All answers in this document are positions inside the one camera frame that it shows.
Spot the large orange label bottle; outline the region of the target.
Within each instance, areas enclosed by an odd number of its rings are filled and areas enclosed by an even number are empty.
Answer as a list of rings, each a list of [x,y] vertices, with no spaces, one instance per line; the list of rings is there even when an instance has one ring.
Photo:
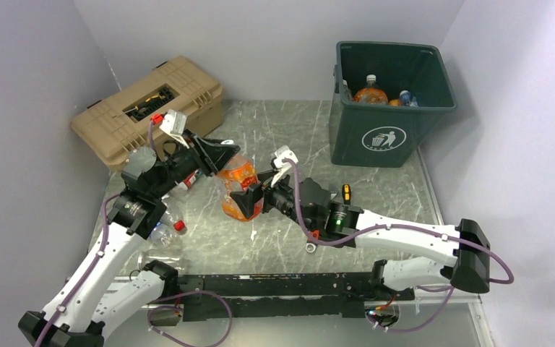
[[[242,154],[235,155],[217,175],[223,212],[239,221],[247,222],[255,218],[262,208],[261,202],[255,202],[251,216],[246,217],[230,193],[245,192],[249,186],[258,182],[257,172],[252,162]]]

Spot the red cap clear bottle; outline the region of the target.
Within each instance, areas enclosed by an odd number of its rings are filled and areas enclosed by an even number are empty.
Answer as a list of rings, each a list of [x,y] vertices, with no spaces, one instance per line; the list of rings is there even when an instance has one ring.
[[[189,191],[201,176],[203,176],[203,172],[201,170],[196,170],[194,173],[189,174],[185,179],[177,183],[176,187],[178,189]]]

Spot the crushed orange label jug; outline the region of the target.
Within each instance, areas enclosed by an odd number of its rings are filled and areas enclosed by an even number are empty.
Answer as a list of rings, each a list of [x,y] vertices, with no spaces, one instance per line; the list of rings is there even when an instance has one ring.
[[[388,96],[377,84],[377,76],[368,74],[366,84],[354,96],[353,100],[357,103],[387,105]]]

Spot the small orange bottle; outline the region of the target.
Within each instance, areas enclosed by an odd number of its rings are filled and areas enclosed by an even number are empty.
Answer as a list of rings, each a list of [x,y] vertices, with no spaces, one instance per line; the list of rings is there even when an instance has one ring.
[[[390,100],[388,103],[390,106],[402,106],[403,103],[399,99]]]

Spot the crushed clear blue label bottle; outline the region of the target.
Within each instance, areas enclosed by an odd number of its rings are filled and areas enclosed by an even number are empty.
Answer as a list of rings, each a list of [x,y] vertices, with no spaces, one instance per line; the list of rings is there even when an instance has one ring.
[[[409,90],[402,90],[400,92],[399,101],[401,106],[418,107],[417,98]]]

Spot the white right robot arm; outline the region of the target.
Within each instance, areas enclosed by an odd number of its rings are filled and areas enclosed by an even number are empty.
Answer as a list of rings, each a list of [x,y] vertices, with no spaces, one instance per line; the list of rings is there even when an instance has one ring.
[[[290,176],[264,172],[244,179],[229,193],[245,220],[276,210],[302,227],[309,243],[325,247],[392,248],[409,260],[377,260],[369,290],[378,300],[415,286],[448,285],[473,294],[490,290],[491,245],[478,222],[463,218],[454,225],[430,225],[389,218],[352,205],[351,190],[336,201],[307,178],[290,184]]]

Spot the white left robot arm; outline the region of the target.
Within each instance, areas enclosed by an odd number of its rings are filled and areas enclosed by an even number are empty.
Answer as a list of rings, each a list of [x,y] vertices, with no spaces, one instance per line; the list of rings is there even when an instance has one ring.
[[[39,312],[24,313],[18,328],[33,346],[102,346],[142,306],[185,297],[178,270],[153,260],[109,297],[104,294],[131,255],[144,244],[166,212],[163,196],[196,171],[214,176],[240,147],[230,140],[181,136],[165,160],[155,150],[133,150],[121,171],[124,190],[103,209],[103,231],[55,297]]]

